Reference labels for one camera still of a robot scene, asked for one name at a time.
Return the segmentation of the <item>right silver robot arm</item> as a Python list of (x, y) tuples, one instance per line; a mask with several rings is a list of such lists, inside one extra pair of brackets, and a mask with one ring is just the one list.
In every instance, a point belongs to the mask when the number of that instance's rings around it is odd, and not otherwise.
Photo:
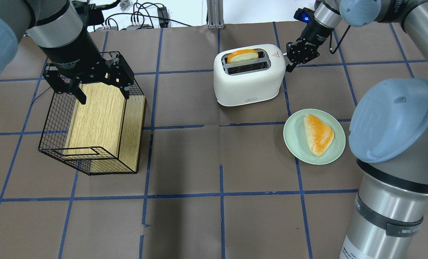
[[(291, 72), (319, 56), (341, 20), (400, 23), (428, 61), (428, 0), (322, 0), (298, 9), (306, 23), (287, 44)], [(339, 258), (403, 259), (428, 205), (428, 79), (373, 86), (352, 115), (349, 146), (364, 173)]]

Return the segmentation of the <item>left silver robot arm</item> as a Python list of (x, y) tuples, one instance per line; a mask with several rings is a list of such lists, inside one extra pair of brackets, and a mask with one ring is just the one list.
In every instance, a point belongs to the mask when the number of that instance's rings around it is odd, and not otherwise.
[(0, 74), (28, 34), (50, 60), (43, 77), (55, 93), (73, 95), (85, 104), (86, 95), (79, 85), (102, 82), (119, 88), (128, 99), (135, 85), (132, 69), (120, 53), (105, 60), (87, 31), (88, 26), (104, 22), (103, 10), (119, 3), (0, 0)]

